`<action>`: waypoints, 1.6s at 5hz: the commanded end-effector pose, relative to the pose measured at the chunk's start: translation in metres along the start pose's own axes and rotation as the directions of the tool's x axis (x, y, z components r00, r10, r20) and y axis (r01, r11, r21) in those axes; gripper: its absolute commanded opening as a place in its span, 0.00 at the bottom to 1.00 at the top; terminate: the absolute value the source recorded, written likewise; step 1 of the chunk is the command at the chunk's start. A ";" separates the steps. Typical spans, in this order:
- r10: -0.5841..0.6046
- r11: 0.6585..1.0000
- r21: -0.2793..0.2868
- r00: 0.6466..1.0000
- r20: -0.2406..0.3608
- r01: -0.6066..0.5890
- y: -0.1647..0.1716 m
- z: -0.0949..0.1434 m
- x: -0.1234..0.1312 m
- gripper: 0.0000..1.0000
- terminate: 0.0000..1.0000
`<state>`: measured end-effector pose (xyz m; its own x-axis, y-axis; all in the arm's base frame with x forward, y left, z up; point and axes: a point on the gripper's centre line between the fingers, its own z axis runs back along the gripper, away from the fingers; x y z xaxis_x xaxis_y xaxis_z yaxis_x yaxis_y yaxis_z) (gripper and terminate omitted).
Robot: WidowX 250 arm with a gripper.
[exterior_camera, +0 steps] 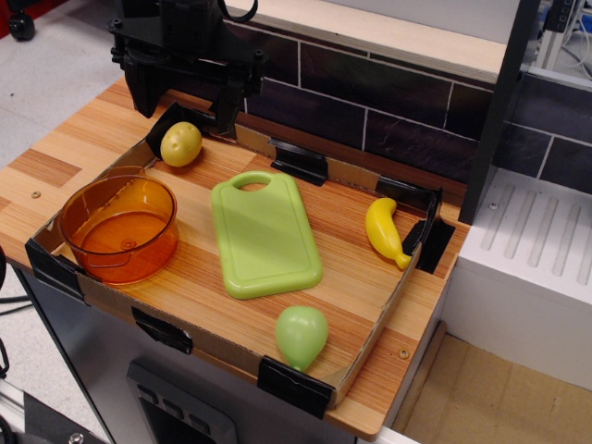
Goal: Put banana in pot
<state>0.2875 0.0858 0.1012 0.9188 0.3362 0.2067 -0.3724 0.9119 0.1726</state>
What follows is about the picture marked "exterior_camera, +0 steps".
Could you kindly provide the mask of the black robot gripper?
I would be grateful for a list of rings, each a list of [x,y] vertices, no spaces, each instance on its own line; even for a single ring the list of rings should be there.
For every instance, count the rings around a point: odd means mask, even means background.
[[[223,85],[216,99],[217,133],[233,135],[244,96],[263,86],[267,53],[225,24],[254,18],[254,1],[241,16],[229,13],[224,1],[157,1],[152,16],[115,18],[113,61],[125,71],[135,109],[153,116],[171,88],[170,75]]]

